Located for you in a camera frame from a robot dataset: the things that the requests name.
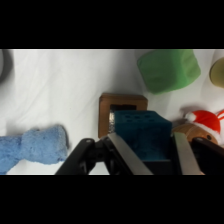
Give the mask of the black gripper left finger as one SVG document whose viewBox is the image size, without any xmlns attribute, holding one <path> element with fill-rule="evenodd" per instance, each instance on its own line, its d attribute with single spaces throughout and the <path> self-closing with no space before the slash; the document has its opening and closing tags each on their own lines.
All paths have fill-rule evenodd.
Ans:
<svg viewBox="0 0 224 224">
<path fill-rule="evenodd" d="M 100 162 L 105 164 L 110 175 L 152 175 L 127 143 L 115 133 L 98 141 L 82 139 L 56 175 L 89 175 Z"/>
</svg>

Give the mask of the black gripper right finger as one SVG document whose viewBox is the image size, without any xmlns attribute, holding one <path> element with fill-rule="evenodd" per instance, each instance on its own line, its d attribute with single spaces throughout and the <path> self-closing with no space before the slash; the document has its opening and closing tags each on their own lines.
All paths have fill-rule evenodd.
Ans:
<svg viewBox="0 0 224 224">
<path fill-rule="evenodd" d="M 224 175 L 224 149 L 196 137 L 191 143 L 183 133 L 173 134 L 175 154 L 182 175 Z"/>
</svg>

